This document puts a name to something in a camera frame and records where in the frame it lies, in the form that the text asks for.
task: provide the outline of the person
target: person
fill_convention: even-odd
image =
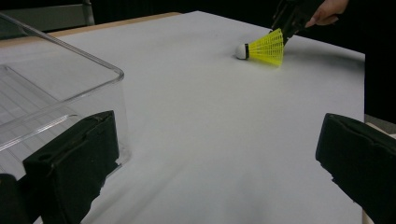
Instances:
[[[396,124],[396,19],[390,0],[325,0],[306,27],[349,21],[363,40],[364,112]]]

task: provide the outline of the white paper sheet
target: white paper sheet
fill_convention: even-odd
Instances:
[[[125,72],[134,155],[84,223],[361,223],[315,151],[326,113],[363,119],[364,56],[299,36],[280,68],[233,56],[268,31],[197,11],[62,37]]]

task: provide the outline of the hand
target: hand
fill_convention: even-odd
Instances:
[[[349,0],[325,0],[305,27],[313,25],[329,25],[338,21],[337,14],[342,14],[347,8]]]

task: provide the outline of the shuttlecock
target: shuttlecock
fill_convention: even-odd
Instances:
[[[280,29],[274,30],[249,44],[236,48],[238,59],[257,59],[259,61],[280,66],[283,61],[283,36]]]

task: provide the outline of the transparent plastic bin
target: transparent plastic bin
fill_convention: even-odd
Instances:
[[[113,110],[118,163],[129,160],[123,72],[80,49],[0,13],[0,173],[90,115]]]

